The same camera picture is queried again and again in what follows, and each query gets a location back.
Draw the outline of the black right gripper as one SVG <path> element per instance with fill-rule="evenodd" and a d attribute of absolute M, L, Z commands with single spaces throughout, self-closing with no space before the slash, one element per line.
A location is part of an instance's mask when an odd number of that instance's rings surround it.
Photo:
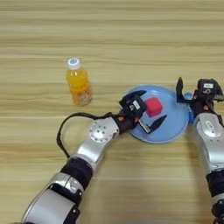
<path fill-rule="evenodd" d="M 194 116 L 198 116 L 202 113 L 210 113 L 216 115 L 216 112 L 214 111 L 214 101 L 224 102 L 224 94 L 221 87 L 217 88 L 216 95 L 199 96 L 198 94 L 196 94 L 191 100 L 187 100 L 184 98 L 182 90 L 183 80 L 181 77 L 179 77 L 176 84 L 177 102 L 188 104 Z"/>

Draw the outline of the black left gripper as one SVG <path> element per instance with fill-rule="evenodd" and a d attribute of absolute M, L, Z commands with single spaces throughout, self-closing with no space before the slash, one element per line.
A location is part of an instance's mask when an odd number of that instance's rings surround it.
<path fill-rule="evenodd" d="M 117 126 L 119 127 L 121 134 L 128 130 L 133 130 L 137 125 L 139 125 L 146 134 L 150 134 L 153 131 L 157 130 L 164 122 L 166 115 L 159 117 L 151 125 L 148 125 L 142 119 L 143 114 L 146 111 L 145 104 L 135 104 L 134 102 L 127 104 L 127 102 L 130 101 L 133 97 L 141 96 L 145 93 L 145 90 L 134 91 L 126 94 L 119 101 L 121 110 L 115 116 L 115 121 L 117 122 Z"/>

